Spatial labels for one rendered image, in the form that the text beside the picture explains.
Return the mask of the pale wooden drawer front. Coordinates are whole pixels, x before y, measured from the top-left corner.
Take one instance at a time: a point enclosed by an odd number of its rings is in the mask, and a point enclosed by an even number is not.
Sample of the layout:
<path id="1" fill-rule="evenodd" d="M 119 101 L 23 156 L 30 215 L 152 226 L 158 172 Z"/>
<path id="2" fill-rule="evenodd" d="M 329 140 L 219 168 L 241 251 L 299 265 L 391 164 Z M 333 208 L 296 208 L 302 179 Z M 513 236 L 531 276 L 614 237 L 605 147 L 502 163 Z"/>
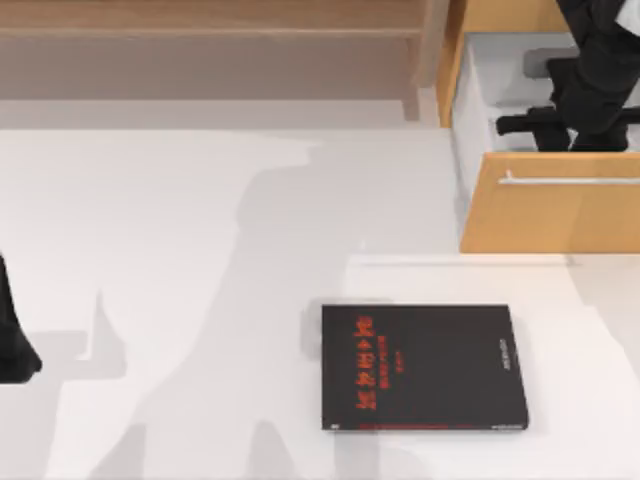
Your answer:
<path id="1" fill-rule="evenodd" d="M 640 177 L 640 153 L 487 153 L 466 254 L 640 254 L 640 186 L 499 185 L 517 177 Z"/>

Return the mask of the wooden cupboard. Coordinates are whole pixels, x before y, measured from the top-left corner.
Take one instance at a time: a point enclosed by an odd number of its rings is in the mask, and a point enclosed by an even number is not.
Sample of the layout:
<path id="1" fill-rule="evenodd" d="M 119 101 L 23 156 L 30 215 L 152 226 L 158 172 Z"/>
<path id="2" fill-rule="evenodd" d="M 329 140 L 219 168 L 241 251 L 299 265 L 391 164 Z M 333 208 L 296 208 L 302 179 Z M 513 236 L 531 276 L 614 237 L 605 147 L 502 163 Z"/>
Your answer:
<path id="1" fill-rule="evenodd" d="M 451 127 L 466 34 L 567 31 L 556 0 L 450 0 L 435 85 L 440 127 Z"/>

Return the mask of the black book with red lettering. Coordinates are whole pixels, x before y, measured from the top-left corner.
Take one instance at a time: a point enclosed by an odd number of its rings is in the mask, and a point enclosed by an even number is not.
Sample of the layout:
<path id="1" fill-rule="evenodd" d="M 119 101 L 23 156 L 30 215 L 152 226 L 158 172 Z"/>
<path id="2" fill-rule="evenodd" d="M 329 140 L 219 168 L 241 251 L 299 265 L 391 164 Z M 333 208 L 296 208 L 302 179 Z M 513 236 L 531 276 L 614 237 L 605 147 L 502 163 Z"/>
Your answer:
<path id="1" fill-rule="evenodd" d="M 523 431 L 506 305 L 325 304 L 325 431 Z"/>

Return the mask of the grey pierced drawer inside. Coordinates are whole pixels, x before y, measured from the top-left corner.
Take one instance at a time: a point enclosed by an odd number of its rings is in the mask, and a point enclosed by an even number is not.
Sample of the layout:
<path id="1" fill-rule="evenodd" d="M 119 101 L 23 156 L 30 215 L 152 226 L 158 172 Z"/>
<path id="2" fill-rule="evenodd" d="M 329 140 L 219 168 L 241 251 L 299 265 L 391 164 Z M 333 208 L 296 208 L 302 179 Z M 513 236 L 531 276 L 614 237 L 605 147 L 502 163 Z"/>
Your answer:
<path id="1" fill-rule="evenodd" d="M 463 200 L 471 200 L 485 154 L 538 152 L 531 133 L 500 135 L 496 121 L 548 106 L 552 81 L 543 62 L 573 56 L 576 50 L 568 33 L 474 33 L 466 37 L 452 107 Z"/>

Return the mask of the wooden open shelf unit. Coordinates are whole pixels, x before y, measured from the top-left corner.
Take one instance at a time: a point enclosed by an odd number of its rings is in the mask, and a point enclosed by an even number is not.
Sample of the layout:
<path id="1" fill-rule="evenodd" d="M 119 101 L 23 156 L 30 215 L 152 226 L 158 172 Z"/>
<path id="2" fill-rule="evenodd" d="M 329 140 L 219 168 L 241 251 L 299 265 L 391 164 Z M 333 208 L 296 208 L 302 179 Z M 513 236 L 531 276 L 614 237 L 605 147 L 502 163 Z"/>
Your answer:
<path id="1" fill-rule="evenodd" d="M 451 0 L 0 0 L 0 98 L 393 100 L 419 116 Z"/>

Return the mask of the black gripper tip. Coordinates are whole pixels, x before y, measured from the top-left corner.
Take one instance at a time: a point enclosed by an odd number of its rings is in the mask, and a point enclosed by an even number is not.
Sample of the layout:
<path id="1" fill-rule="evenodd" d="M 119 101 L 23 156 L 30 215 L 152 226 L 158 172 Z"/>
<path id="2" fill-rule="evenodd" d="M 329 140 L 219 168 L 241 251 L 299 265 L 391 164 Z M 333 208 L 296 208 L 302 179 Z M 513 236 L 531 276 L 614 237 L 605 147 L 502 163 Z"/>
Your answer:
<path id="1" fill-rule="evenodd" d="M 19 323 L 6 264 L 0 255 L 0 385 L 27 383 L 42 366 Z"/>

